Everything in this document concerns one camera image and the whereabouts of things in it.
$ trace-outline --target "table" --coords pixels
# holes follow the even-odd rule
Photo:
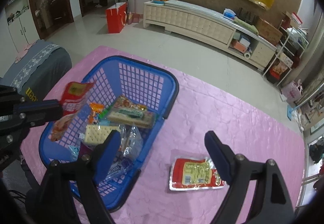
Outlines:
[[[234,153],[265,162],[275,159],[296,205],[304,169],[304,141],[283,124],[250,104],[197,78],[149,60],[100,46],[73,67],[48,93],[45,99],[59,99],[65,85],[81,81],[103,58],[121,55],[172,72],[179,82],[179,94],[164,122],[142,173],[125,205],[112,213],[116,223],[210,223],[227,188],[172,192],[168,188],[169,170],[177,156],[203,158],[208,155],[204,136],[214,130]],[[25,160],[40,183],[46,171],[38,153],[38,142],[46,125],[32,128],[21,146]],[[239,223],[245,221],[254,193],[247,192]],[[88,223],[82,205],[76,201],[82,223]]]

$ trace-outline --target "blue plate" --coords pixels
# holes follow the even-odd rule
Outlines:
[[[156,4],[164,4],[164,1],[153,0],[153,3],[156,3]]]

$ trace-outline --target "red and yellow package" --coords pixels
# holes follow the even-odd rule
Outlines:
[[[53,125],[51,141],[58,141],[70,125],[77,112],[82,108],[87,100],[87,92],[94,83],[70,82],[66,85],[60,104],[63,108],[63,117]]]
[[[224,185],[224,180],[221,179],[210,158],[202,160],[177,158],[172,165],[170,190],[217,189]]]

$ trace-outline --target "box on shelf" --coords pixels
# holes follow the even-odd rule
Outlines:
[[[281,23],[281,27],[285,30],[289,27],[298,29],[298,24],[296,24],[296,22],[294,20],[292,20],[291,14],[287,11],[283,14],[285,15],[285,17],[283,19],[283,22]]]
[[[279,55],[279,58],[283,63],[285,63],[290,68],[294,63],[285,53],[281,53]]]
[[[233,39],[231,42],[231,46],[233,48],[235,48],[236,50],[242,52],[243,54],[246,52],[247,47],[245,47],[244,45],[242,45],[239,41]]]
[[[239,39],[239,42],[242,44],[242,45],[244,45],[246,48],[248,48],[249,46],[250,46],[250,44],[251,44],[251,42],[250,42],[250,40],[247,38],[247,37],[245,37],[245,36],[241,36],[241,38]]]
[[[273,45],[277,45],[282,37],[282,33],[267,21],[259,18],[255,27],[259,31],[259,36],[269,41]]]

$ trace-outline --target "cardboard box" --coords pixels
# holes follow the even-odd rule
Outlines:
[[[231,42],[231,45],[233,48],[235,48],[236,50],[242,52],[243,54],[246,52],[247,48],[242,45],[239,41],[233,39]]]
[[[277,45],[279,43],[282,33],[267,21],[259,18],[255,27],[259,31],[259,36],[263,37],[273,45]]]
[[[283,22],[281,24],[281,26],[284,29],[287,29],[289,27],[293,27],[295,29],[298,29],[298,24],[296,24],[296,22],[294,20],[291,19],[291,14],[289,12],[286,11],[286,13],[283,13],[285,15],[285,18],[283,19]]]

